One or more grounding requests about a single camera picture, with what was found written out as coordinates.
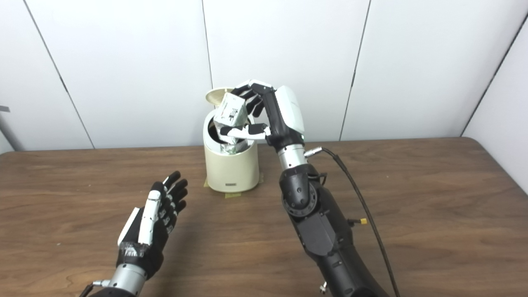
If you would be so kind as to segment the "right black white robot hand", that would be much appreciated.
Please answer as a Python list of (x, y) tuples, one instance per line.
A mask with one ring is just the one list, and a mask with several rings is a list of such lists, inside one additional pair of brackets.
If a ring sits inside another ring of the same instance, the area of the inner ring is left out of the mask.
[(276, 89), (268, 83), (251, 79), (240, 83), (231, 94), (245, 100), (249, 115), (259, 117), (265, 111), (269, 124), (226, 126), (219, 129), (220, 136), (264, 140), (276, 151), (291, 145), (304, 147), (304, 121), (297, 98), (289, 87)]

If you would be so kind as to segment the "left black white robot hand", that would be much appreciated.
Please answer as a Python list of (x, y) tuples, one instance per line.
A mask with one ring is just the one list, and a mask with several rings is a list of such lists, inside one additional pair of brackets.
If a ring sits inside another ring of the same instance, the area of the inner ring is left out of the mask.
[(180, 171), (153, 183), (143, 207), (136, 207), (118, 239), (116, 265), (141, 268), (150, 279), (164, 261), (163, 250), (179, 213), (186, 207), (187, 179)]

